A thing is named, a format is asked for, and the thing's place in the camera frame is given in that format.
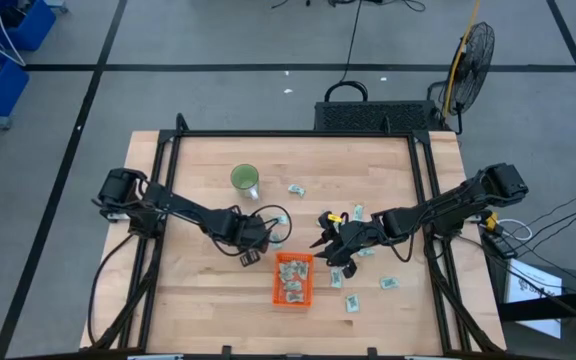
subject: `white cable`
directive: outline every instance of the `white cable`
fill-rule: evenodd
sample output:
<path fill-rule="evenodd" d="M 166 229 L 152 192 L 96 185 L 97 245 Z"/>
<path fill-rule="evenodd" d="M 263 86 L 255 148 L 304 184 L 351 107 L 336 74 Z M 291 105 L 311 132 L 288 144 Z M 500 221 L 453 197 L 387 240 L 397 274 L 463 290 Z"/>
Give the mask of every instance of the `white cable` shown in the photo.
<path fill-rule="evenodd" d="M 506 236 L 511 236 L 512 238 L 519 240 L 519 241 L 528 241 L 530 239 L 532 239 L 532 230 L 530 230 L 530 227 L 528 227 L 528 225 L 524 224 L 523 222 L 519 221 L 519 220 L 515 220 L 515 219 L 500 219 L 497 220 L 497 224 L 501 224 L 501 223 L 505 223 L 505 222 L 509 222 L 509 223 L 513 223 L 513 224 L 517 224 L 519 226 L 521 226 L 522 228 L 526 229 L 528 231 L 528 236 L 520 238 L 518 236 L 514 235 L 514 231 L 513 233 L 509 233 L 508 231 L 504 230 L 504 235 Z"/>
<path fill-rule="evenodd" d="M 4 51 L 5 49 L 4 49 L 3 45 L 1 44 L 1 42 L 0 42 L 0 46 L 1 46 L 0 54 L 7 57 L 8 59 L 14 61 L 19 66 L 26 66 L 26 62 L 21 57 L 21 55 L 19 55 L 17 48 L 15 48 L 15 44 L 12 43 L 12 41 L 10 40 L 10 37 L 8 36 L 8 32 L 6 31 L 6 28 L 4 27 L 4 21 L 1 18 L 1 14 L 0 14 L 0 26 L 1 26 L 1 30 L 4 32 L 4 36 L 6 37 L 6 40 L 8 40 L 8 44 L 10 44 L 10 47 L 12 48 L 12 51 L 14 51 L 15 55 L 17 55 L 17 59 L 14 59 L 10 55 L 6 54 L 6 52 Z"/>

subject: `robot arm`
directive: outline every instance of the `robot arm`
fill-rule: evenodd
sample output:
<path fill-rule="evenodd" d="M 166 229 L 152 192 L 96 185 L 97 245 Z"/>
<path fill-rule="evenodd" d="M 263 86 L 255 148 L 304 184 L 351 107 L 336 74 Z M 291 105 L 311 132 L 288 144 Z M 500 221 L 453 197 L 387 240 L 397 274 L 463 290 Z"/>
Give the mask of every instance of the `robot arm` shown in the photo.
<path fill-rule="evenodd" d="M 333 226 L 335 217 L 326 212 L 319 217 L 324 231 L 311 247 L 332 241 L 315 256 L 326 259 L 328 266 L 344 267 L 344 276 L 350 278 L 357 270 L 351 255 L 363 248 L 402 243 L 422 226 L 430 226 L 442 237 L 454 236 L 468 217 L 488 206 L 516 204 L 527 192 L 528 187 L 513 165 L 492 165 L 434 199 L 410 208 L 374 213 L 369 222 L 346 222 L 339 231 Z"/>
<path fill-rule="evenodd" d="M 228 209 L 207 209 L 158 183 L 148 182 L 140 171 L 111 170 L 93 202 L 101 208 L 104 217 L 111 213 L 128 215 L 128 232 L 143 238 L 162 233 L 162 217 L 170 214 L 182 218 L 199 226 L 218 247 L 218 243 L 236 247 L 237 253 L 222 252 L 230 256 L 243 254 L 243 266 L 259 261 L 258 252 L 265 253 L 268 248 L 272 226 L 267 229 L 261 216 L 243 215 L 236 205 Z"/>

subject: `orange basket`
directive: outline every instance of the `orange basket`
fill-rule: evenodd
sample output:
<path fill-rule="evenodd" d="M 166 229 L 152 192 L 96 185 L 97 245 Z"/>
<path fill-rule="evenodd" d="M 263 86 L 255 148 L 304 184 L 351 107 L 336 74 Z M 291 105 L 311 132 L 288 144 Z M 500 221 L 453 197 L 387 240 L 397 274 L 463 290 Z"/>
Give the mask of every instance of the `orange basket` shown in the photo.
<path fill-rule="evenodd" d="M 292 281 L 301 282 L 301 288 L 304 293 L 304 302 L 289 303 L 286 301 L 286 290 L 284 290 L 284 283 L 279 278 L 279 264 L 289 263 L 293 260 L 308 263 L 308 276 L 306 280 L 302 280 L 299 275 L 295 274 Z M 289 306 L 297 308 L 309 308 L 312 305 L 312 286 L 315 274 L 314 261 L 312 254 L 304 253 L 277 253 L 275 259 L 275 276 L 272 289 L 272 303 L 277 306 Z"/>

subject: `white paper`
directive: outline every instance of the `white paper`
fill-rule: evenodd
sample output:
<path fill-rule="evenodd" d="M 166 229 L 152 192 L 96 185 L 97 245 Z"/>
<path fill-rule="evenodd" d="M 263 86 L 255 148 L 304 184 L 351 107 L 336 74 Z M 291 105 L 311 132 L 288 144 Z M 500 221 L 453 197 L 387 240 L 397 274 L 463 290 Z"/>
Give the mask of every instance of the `white paper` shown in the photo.
<path fill-rule="evenodd" d="M 535 286 L 552 296 L 561 295 L 561 278 L 515 259 L 510 260 L 509 270 L 531 280 Z M 506 281 L 506 303 L 539 299 L 541 297 L 543 297 L 543 295 L 529 284 L 526 284 L 525 281 L 517 276 L 508 274 Z M 561 339 L 561 323 L 558 319 L 517 321 L 517 323 Z"/>

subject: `green cup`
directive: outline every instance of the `green cup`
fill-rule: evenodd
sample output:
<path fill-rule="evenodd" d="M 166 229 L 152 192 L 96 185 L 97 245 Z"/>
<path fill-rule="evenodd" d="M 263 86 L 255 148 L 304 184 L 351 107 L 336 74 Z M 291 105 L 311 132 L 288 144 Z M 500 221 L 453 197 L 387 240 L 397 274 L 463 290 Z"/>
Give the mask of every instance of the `green cup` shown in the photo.
<path fill-rule="evenodd" d="M 230 173 L 230 182 L 242 196 L 259 200 L 259 172 L 254 166 L 237 165 Z"/>

